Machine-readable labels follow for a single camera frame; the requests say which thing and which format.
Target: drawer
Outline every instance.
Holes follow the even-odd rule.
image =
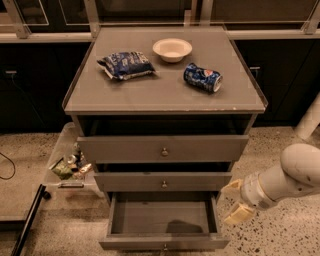
[[[114,193],[101,246],[108,250],[212,250],[220,234],[210,192]]]
[[[106,172],[95,173],[96,183],[102,192],[219,191],[232,177],[230,172],[217,172],[221,166],[218,163],[109,166]]]
[[[231,162],[239,160],[247,135],[79,137],[96,163]]]

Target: gray drawer cabinet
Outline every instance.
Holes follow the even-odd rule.
[[[163,38],[181,38],[192,53],[177,64],[153,54]],[[96,63],[141,51],[157,74],[110,80]],[[187,64],[219,71],[213,95],[187,86]],[[224,248],[216,199],[248,142],[266,101],[220,27],[102,28],[64,101],[78,142],[94,164],[110,204],[105,249]]]

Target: blue snack bag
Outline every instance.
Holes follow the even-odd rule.
[[[128,80],[155,72],[142,52],[118,52],[97,61],[112,79]]]

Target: white bowl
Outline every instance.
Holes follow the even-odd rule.
[[[156,42],[153,51],[169,63],[179,62],[192,51],[192,46],[187,41],[177,38],[167,38]]]

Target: black cabinet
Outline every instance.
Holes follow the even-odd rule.
[[[296,125],[319,92],[320,40],[236,44],[269,102],[255,125]]]
[[[0,130],[61,131],[62,100],[89,43],[1,44]]]

